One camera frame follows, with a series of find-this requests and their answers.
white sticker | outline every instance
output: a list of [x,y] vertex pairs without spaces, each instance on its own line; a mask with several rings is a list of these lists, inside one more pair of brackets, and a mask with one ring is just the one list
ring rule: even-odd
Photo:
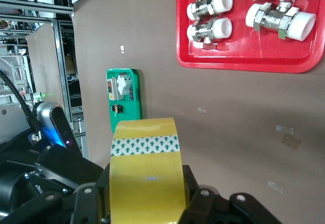
[[199,112],[203,112],[203,113],[207,113],[207,111],[206,111],[205,109],[202,109],[202,108],[200,108],[200,107],[198,107],[198,111],[199,111]]
[[279,132],[285,132],[288,134],[294,134],[294,129],[290,128],[290,127],[286,127],[286,126],[276,126],[276,131]]
[[268,186],[271,187],[271,188],[273,188],[273,189],[275,189],[275,190],[277,190],[277,191],[279,191],[280,193],[283,194],[283,190],[284,190],[284,188],[281,187],[281,186],[279,186],[278,184],[269,181],[269,182],[268,182]]

blue light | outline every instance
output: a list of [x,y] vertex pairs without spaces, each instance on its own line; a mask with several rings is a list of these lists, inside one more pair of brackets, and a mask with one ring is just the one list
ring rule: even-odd
[[46,137],[52,144],[58,144],[64,147],[64,144],[62,143],[62,140],[59,134],[57,134],[55,129],[51,129],[51,130],[48,130],[47,128],[43,128],[43,129]]
[[156,177],[147,177],[147,180],[152,181],[152,180],[156,180]]

tape piece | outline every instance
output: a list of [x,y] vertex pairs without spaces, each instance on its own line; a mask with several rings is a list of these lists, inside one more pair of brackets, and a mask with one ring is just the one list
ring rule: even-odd
[[279,191],[280,193],[283,194],[283,190],[284,190],[284,188],[281,187],[281,186],[279,186],[278,184],[269,181],[269,182],[268,182],[268,186],[271,187],[271,188],[273,188],[273,189],[275,189],[275,190],[277,190],[277,191]]
[[294,135],[288,134],[288,133],[284,134],[281,142],[294,150],[298,150],[299,146],[301,145],[300,139],[298,139]]
[[199,111],[199,112],[203,112],[203,113],[207,113],[207,111],[206,111],[205,109],[202,109],[202,108],[200,108],[200,107],[198,107],[198,111]]
[[288,134],[294,134],[294,129],[291,129],[289,127],[286,127],[286,126],[276,126],[276,131],[279,131],[279,132],[285,132],[285,133],[288,133]]
[[177,223],[185,189],[174,120],[119,122],[111,155],[112,223]]

green arrow pattern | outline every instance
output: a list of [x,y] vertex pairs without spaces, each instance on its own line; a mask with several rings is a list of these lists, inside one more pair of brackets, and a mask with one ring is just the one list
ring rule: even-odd
[[113,140],[111,156],[179,151],[177,135]]

red tray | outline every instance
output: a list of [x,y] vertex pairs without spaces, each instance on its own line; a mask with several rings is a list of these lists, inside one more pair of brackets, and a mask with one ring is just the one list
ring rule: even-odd
[[232,35],[220,43],[218,50],[196,48],[186,35],[193,24],[186,7],[195,0],[176,0],[176,54],[178,62],[188,68],[227,69],[273,73],[302,73],[322,58],[325,45],[325,0],[297,0],[295,7],[317,14],[316,24],[304,41],[281,40],[276,32],[255,32],[245,18],[254,3],[279,3],[279,0],[234,0],[231,11],[224,14],[233,23]]

